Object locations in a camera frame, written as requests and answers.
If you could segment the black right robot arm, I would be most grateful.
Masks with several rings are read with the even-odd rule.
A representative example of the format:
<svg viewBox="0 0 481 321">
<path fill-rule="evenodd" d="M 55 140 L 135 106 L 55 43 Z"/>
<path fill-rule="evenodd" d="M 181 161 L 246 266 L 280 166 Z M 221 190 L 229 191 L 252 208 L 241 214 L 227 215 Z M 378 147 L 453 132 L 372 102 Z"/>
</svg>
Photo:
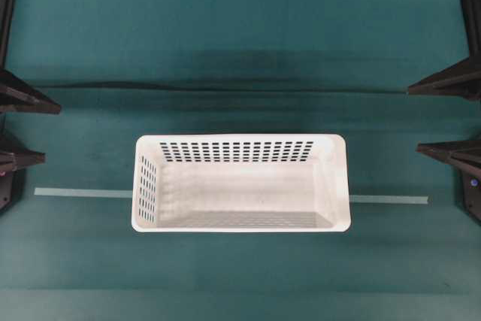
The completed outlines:
<svg viewBox="0 0 481 321">
<path fill-rule="evenodd" d="M 422 79 L 409 86 L 407 93 L 458 96 L 470 101 L 479 101 L 480 55 L 469 56 Z M 418 144 L 416 151 L 460 171 L 463 183 L 463 207 L 471 217 L 480 221 L 480 138 Z"/>
</svg>

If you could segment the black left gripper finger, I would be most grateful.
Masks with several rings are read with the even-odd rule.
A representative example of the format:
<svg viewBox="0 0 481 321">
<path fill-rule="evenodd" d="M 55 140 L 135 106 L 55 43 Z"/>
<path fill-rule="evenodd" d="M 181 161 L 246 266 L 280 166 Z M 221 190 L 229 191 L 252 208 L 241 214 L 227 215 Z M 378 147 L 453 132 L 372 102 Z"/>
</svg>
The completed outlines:
<svg viewBox="0 0 481 321">
<path fill-rule="evenodd" d="M 1 170 L 18 171 L 45 162 L 45 154 L 30 150 L 17 152 L 1 151 Z"/>
<path fill-rule="evenodd" d="M 1 70 L 1 112 L 59 114 L 61 105 L 9 71 Z"/>
</svg>

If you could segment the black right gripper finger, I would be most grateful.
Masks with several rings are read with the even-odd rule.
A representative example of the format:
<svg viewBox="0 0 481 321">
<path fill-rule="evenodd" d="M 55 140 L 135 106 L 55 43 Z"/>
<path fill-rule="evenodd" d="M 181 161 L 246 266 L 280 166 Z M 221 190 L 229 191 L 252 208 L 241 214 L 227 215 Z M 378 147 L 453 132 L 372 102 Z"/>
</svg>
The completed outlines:
<svg viewBox="0 0 481 321">
<path fill-rule="evenodd" d="M 416 151 L 474 177 L 480 176 L 480 140 L 418 144 Z"/>
<path fill-rule="evenodd" d="M 458 96 L 480 100 L 480 58 L 466 58 L 408 86 L 409 95 Z"/>
</svg>

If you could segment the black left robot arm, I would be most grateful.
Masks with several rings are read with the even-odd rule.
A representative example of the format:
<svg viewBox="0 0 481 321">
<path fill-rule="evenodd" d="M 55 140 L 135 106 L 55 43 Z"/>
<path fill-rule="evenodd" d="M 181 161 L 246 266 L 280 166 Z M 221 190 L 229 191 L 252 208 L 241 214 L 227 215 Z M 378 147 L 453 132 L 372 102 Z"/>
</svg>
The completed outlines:
<svg viewBox="0 0 481 321">
<path fill-rule="evenodd" d="M 29 150 L 5 131 L 6 113 L 59 114 L 61 105 L 13 73 L 1 70 L 1 209 L 12 203 L 16 173 L 45 162 L 44 153 Z"/>
</svg>

